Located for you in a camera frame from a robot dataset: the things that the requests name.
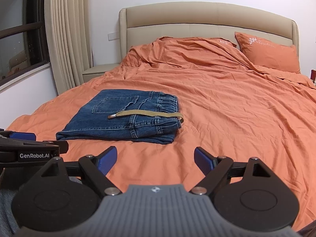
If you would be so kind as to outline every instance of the curtain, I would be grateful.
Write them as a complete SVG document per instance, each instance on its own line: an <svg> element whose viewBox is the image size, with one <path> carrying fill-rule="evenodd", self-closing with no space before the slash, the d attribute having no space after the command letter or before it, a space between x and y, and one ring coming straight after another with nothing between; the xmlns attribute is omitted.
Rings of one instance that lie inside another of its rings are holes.
<svg viewBox="0 0 316 237"><path fill-rule="evenodd" d="M89 0L45 0L45 27L58 94L84 83L92 66Z"/></svg>

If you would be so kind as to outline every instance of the nightstand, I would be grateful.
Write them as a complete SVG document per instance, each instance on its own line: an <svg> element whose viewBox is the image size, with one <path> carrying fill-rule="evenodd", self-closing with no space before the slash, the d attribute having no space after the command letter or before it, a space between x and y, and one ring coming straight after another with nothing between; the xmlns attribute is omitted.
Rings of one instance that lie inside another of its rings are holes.
<svg viewBox="0 0 316 237"><path fill-rule="evenodd" d="M87 69L82 73L83 81L86 83L95 77L102 76L104 74L104 72L107 72L107 71L114 69L119 64L120 63L103 64L103 65L97 65L97 66L94 66L90 69Z"/></svg>

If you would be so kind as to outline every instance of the upholstered headboard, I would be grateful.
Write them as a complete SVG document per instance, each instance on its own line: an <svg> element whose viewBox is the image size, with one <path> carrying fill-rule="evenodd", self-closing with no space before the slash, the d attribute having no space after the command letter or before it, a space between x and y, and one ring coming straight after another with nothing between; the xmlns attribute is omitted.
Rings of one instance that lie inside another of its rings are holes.
<svg viewBox="0 0 316 237"><path fill-rule="evenodd" d="M290 46L299 52L296 23L250 7L214 2L167 2L124 8L119 13L121 57L132 46L170 37L221 37L236 44L235 31Z"/></svg>

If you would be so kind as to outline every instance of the back pocket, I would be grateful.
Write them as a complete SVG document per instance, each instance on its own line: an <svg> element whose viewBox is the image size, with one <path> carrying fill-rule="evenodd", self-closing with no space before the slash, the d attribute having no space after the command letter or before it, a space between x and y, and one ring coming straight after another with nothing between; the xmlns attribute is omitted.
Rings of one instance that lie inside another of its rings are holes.
<svg viewBox="0 0 316 237"><path fill-rule="evenodd" d="M92 113L116 113L124 111L130 104L135 104L138 96L106 97L93 106Z"/></svg>

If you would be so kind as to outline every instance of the metal screw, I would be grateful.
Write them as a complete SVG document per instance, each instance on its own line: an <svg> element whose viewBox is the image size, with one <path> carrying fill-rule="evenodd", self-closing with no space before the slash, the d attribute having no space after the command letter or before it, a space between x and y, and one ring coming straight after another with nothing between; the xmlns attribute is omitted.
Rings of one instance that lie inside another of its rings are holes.
<svg viewBox="0 0 316 237"><path fill-rule="evenodd" d="M109 187L104 190L106 195L115 196L118 195L121 191L116 187Z"/></svg>
<svg viewBox="0 0 316 237"><path fill-rule="evenodd" d="M192 193L196 194L196 195L202 195L202 194L206 194L207 193L207 189L204 187L193 187L191 190Z"/></svg>

